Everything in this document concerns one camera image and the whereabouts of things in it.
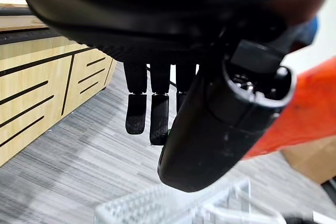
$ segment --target white plastic basket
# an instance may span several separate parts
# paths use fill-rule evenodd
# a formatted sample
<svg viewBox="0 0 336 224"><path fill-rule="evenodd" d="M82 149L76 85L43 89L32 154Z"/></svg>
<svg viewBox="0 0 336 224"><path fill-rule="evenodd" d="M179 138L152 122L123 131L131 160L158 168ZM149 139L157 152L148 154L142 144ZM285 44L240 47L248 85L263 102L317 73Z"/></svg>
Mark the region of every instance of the white plastic basket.
<svg viewBox="0 0 336 224"><path fill-rule="evenodd" d="M230 198L240 202L239 210L229 209ZM227 202L226 207L219 202ZM252 214L251 205L261 214ZM158 185L139 193L101 204L95 210L96 224L284 224L276 211L250 198L248 179L229 185L219 181L201 191L185 193Z"/></svg>

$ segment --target cabinet drawer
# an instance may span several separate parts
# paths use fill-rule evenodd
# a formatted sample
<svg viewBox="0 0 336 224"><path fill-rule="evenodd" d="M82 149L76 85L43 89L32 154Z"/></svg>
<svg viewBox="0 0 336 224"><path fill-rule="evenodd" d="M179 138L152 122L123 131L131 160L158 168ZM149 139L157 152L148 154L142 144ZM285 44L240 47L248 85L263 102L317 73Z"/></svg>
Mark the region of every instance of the cabinet drawer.
<svg viewBox="0 0 336 224"><path fill-rule="evenodd" d="M73 60L65 114L103 89L111 72L112 58L98 49L75 54Z"/></svg>
<svg viewBox="0 0 336 224"><path fill-rule="evenodd" d="M61 118L71 56L0 77L0 165Z"/></svg>

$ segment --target cardboard box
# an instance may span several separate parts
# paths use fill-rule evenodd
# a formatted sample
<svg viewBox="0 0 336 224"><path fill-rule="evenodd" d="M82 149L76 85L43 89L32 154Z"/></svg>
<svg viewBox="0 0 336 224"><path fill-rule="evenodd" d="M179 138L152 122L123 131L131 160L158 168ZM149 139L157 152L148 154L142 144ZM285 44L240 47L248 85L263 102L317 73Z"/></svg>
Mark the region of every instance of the cardboard box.
<svg viewBox="0 0 336 224"><path fill-rule="evenodd" d="M336 176L336 136L281 151L288 163L318 184Z"/></svg>

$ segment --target black robotic finger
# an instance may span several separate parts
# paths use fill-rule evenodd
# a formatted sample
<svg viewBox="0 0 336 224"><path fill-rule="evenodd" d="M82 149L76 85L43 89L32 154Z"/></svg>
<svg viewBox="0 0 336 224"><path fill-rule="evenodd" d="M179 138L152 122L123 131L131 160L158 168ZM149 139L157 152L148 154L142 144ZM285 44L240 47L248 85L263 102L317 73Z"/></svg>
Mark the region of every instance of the black robotic finger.
<svg viewBox="0 0 336 224"><path fill-rule="evenodd" d="M147 67L144 63L124 63L124 70L129 92L133 94L146 93Z"/></svg>
<svg viewBox="0 0 336 224"><path fill-rule="evenodd" d="M146 64L125 63L125 76L130 94L125 127L129 134L141 134L145 128L147 95Z"/></svg>
<svg viewBox="0 0 336 224"><path fill-rule="evenodd" d="M151 64L152 108L150 141L164 145L168 135L170 65Z"/></svg>
<svg viewBox="0 0 336 224"><path fill-rule="evenodd" d="M168 136L169 96L152 95L150 141L153 145L164 145Z"/></svg>
<svg viewBox="0 0 336 224"><path fill-rule="evenodd" d="M170 85L170 64L151 64L153 93L167 94Z"/></svg>
<svg viewBox="0 0 336 224"><path fill-rule="evenodd" d="M126 115L126 131L131 135L143 133L146 121L146 94L129 94Z"/></svg>

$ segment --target orange panel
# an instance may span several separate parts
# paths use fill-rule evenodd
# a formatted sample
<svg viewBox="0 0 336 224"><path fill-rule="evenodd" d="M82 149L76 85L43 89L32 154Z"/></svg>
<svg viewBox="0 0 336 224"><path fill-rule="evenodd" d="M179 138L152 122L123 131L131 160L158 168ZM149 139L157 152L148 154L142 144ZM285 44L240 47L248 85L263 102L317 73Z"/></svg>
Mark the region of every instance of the orange panel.
<svg viewBox="0 0 336 224"><path fill-rule="evenodd" d="M302 73L281 117L245 158L336 135L336 57Z"/></svg>

